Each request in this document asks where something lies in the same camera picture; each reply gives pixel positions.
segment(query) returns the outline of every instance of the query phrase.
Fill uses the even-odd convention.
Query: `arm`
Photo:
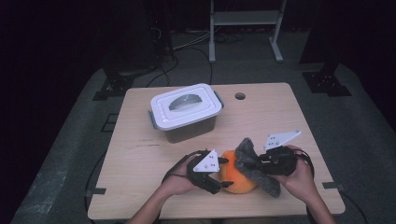
[[[289,176],[273,175],[294,197],[303,201],[317,223],[335,223],[326,203],[320,197],[311,169],[306,162],[298,158],[297,167]]]
[[[184,175],[187,171],[187,164],[189,160],[185,161],[173,174],[163,181],[163,183],[154,191],[143,206],[128,220],[127,224],[151,224],[155,218],[160,214],[166,200],[173,195],[183,194],[192,189],[198,189],[189,179]]]

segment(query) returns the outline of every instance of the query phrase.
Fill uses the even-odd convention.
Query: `gray carpet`
[[[361,207],[370,223],[394,223],[395,132],[364,91],[358,77],[343,65],[337,68],[335,75],[352,96],[329,97],[324,93],[311,93],[302,72],[317,71],[321,64],[299,64],[308,33],[280,33],[278,44],[283,63],[275,61],[268,43],[269,35],[250,34],[232,44],[217,44],[211,84],[289,83],[334,181],[346,188],[345,193]],[[193,38],[193,35],[174,34],[173,42],[177,46]],[[207,44],[194,47],[208,52]],[[209,82],[210,65],[201,51],[183,49],[175,55],[178,64],[168,72],[169,85]],[[163,69],[168,70],[175,63],[167,57]],[[138,77],[133,88],[146,87],[161,72],[158,69]],[[111,139],[111,133],[102,132],[102,128],[109,114],[119,113],[123,100],[122,97],[92,100],[105,80],[103,70],[92,75],[12,223],[90,223],[84,206],[86,184],[93,172],[88,187],[93,189],[95,186],[101,156]],[[150,87],[166,85],[165,76],[161,76]],[[339,223],[363,223],[358,209],[348,199],[344,198],[344,201],[346,211],[336,220]],[[305,216],[274,217],[272,221],[308,223]]]

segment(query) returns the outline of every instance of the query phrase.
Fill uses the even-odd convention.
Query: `wooden table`
[[[171,144],[163,131],[154,130],[149,122],[150,100],[157,94],[179,87],[130,89],[125,95],[120,115],[108,147],[96,187],[105,194],[94,194],[88,216],[91,219],[131,217],[161,184],[164,174],[184,155],[201,149],[235,149],[249,137],[258,154],[262,154],[269,133],[301,130],[302,134],[288,144],[301,147],[315,166],[320,195],[333,214],[345,211],[337,189],[325,189],[332,182],[315,139],[287,83],[214,85],[224,102],[215,130],[192,139]],[[237,100],[242,92],[245,100]],[[282,187],[279,198],[255,188],[247,194],[225,190],[212,195],[194,190],[171,197],[164,205],[161,218],[199,217],[270,217],[305,215],[305,206]]]

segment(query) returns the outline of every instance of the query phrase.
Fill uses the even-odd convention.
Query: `orange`
[[[226,150],[221,155],[222,158],[228,159],[228,162],[219,165],[219,181],[233,181],[233,184],[224,188],[231,193],[242,194],[248,193],[249,191],[256,188],[256,183],[245,177],[239,170],[235,167],[235,150]]]

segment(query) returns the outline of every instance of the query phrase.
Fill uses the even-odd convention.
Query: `gray plush toy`
[[[265,175],[260,170],[251,170],[246,167],[246,163],[262,163],[259,156],[254,151],[254,146],[250,138],[245,138],[235,150],[235,167],[247,178],[254,181],[258,186],[265,190],[274,198],[280,195],[280,184],[269,175]]]

